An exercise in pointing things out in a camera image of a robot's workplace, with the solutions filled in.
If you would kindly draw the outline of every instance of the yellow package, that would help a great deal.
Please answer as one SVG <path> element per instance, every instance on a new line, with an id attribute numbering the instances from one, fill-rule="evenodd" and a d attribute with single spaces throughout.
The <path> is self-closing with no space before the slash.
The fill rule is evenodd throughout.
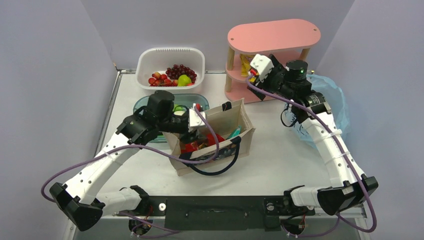
<path id="1" fill-rule="evenodd" d="M 248 76 L 248 71 L 251 69 L 251 61 L 254 57 L 255 55 L 240 54 L 242 77 Z"/>

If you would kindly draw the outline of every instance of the shelf leg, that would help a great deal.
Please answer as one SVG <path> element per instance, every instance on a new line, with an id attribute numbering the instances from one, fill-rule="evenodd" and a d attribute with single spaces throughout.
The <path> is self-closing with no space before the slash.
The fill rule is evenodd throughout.
<path id="1" fill-rule="evenodd" d="M 303 49 L 302 52 L 300 53 L 299 59 L 302 61 L 305 61 L 306 57 L 308 56 L 309 50 L 311 49 L 310 48 Z"/>
<path id="2" fill-rule="evenodd" d="M 225 91 L 227 93 L 231 92 L 231 84 L 232 84 L 233 80 L 231 79 L 231 77 L 227 74 L 226 75 L 226 79 L 225 79 Z"/>
<path id="3" fill-rule="evenodd" d="M 235 51 L 231 47 L 228 47 L 228 57 L 227 57 L 227 60 L 226 60 L 226 68 L 228 70 L 233 70 L 234 54 L 235 54 Z"/>

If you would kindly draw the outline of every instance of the white plastic basket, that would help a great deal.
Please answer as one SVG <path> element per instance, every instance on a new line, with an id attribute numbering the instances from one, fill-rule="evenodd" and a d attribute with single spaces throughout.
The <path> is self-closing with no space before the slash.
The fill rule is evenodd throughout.
<path id="1" fill-rule="evenodd" d="M 164 74 L 167 68 L 174 64 L 183 64 L 192 69 L 196 74 L 196 82 L 191 86 L 150 86 L 149 78 L 154 72 Z M 191 47 L 156 47 L 143 52 L 138 59 L 135 71 L 137 82 L 142 88 L 148 90 L 188 90 L 199 86 L 205 77 L 205 56 L 203 53 Z"/>

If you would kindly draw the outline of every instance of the white clip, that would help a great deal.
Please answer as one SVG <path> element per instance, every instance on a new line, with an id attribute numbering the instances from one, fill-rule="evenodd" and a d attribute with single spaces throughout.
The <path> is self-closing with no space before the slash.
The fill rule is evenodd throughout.
<path id="1" fill-rule="evenodd" d="M 101 150 L 104 154 L 106 154 L 106 157 L 109 157 L 109 158 L 111 158 L 112 159 L 112 156 L 107 152 L 107 151 L 105 151 L 105 150 Z"/>
<path id="2" fill-rule="evenodd" d="M 329 134 L 327 134 L 325 136 L 319 137 L 318 139 L 314 139 L 313 142 L 315 144 L 317 144 L 317 143 L 320 143 L 320 142 L 322 142 L 322 141 L 324 141 L 326 139 L 331 138 L 332 136 L 341 135 L 341 134 L 342 134 L 342 130 L 341 129 L 337 129 L 337 130 L 335 130 L 335 131 L 333 131 L 333 132 L 331 132 L 331 133 L 329 133 Z"/>
<path id="3" fill-rule="evenodd" d="M 351 153 L 350 153 L 349 151 L 346 151 L 346 152 L 344 152 L 344 153 L 342 153 L 342 154 L 340 154 L 340 155 L 338 155 L 338 156 L 333 157 L 333 158 L 331 159 L 331 161 L 333 161 L 334 159 L 341 158 L 341 157 L 343 157 L 344 155 L 348 155 L 348 154 L 351 154 Z"/>

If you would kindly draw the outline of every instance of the gray wall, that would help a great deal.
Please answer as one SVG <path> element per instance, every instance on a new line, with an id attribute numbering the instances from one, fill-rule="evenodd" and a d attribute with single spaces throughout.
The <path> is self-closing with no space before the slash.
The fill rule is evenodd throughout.
<path id="1" fill-rule="evenodd" d="M 379 182 L 377 240 L 423 239 L 423 10 L 418 0 L 356 0 L 317 69 L 347 95 L 347 145 Z"/>
<path id="2" fill-rule="evenodd" d="M 79 0 L 6 2 L 0 3 L 0 239 L 57 240 L 66 218 L 40 187 L 93 156 L 116 71 Z"/>
<path id="3" fill-rule="evenodd" d="M 207 70 L 224 70 L 227 34 L 236 25 L 305 19 L 321 31 L 308 62 L 314 69 L 354 0 L 81 0 L 120 69 L 135 69 L 155 47 L 193 47 Z"/>

